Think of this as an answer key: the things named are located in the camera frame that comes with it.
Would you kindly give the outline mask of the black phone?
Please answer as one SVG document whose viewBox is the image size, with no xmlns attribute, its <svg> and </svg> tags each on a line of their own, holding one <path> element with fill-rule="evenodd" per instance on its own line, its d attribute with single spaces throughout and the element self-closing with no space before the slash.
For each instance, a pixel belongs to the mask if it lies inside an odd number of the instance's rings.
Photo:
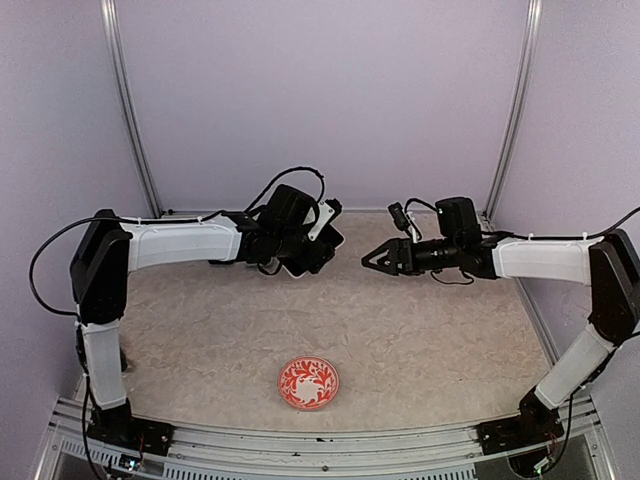
<svg viewBox="0 0 640 480">
<path fill-rule="evenodd" d="M 331 245 L 334 249 L 337 249 L 344 243 L 344 236 L 332 225 L 326 225 L 319 238 L 326 244 Z"/>
</svg>

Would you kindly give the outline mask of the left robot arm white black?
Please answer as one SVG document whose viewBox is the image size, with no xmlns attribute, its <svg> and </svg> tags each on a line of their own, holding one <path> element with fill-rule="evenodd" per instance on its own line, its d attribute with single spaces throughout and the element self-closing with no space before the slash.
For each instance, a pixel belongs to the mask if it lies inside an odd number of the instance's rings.
<svg viewBox="0 0 640 480">
<path fill-rule="evenodd" d="M 338 200 L 315 199 L 285 184 L 245 210 L 156 220 L 98 211 L 70 264 L 86 435 L 142 450 L 165 447 L 171 438 L 172 425 L 133 415 L 124 379 L 124 349 L 138 331 L 133 321 L 144 315 L 142 300 L 156 314 L 170 310 L 175 296 L 169 289 L 190 269 L 196 272 L 190 289 L 204 283 L 207 268 L 317 274 L 344 241 L 333 225 L 341 212 Z"/>
</svg>

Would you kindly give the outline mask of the clear pink phone case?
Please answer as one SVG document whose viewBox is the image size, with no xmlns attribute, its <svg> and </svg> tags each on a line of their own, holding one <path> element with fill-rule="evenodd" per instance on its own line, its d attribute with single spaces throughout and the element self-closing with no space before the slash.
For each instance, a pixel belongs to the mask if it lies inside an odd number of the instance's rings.
<svg viewBox="0 0 640 480">
<path fill-rule="evenodd" d="M 291 273 L 289 272 L 289 258 L 286 258 L 286 259 L 282 260 L 282 261 L 281 261 L 281 263 L 283 264 L 283 267 L 288 271 L 288 273 L 289 273 L 289 274 L 291 274 Z M 299 278 L 299 277 L 301 277 L 301 276 L 303 276 L 303 275 L 305 275 L 305 274 L 291 274 L 291 275 L 292 275 L 294 278 Z"/>
</svg>

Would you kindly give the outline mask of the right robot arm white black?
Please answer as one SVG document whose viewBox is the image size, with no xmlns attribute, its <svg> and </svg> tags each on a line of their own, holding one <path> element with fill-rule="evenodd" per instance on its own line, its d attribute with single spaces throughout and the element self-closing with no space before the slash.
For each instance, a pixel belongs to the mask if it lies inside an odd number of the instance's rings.
<svg viewBox="0 0 640 480">
<path fill-rule="evenodd" d="M 556 287 L 550 310 L 577 314 L 575 338 L 551 369 L 520 400 L 516 415 L 483 422 L 477 432 L 484 454 L 524 448 L 568 434 L 559 409 L 593 382 L 627 341 L 639 335 L 639 256 L 619 223 L 573 236 L 485 231 L 467 197 L 431 205 L 440 235 L 425 240 L 407 203 L 389 206 L 401 238 L 366 254 L 364 267 L 391 276 L 436 276 L 457 269 L 476 279 L 548 282 Z"/>
</svg>

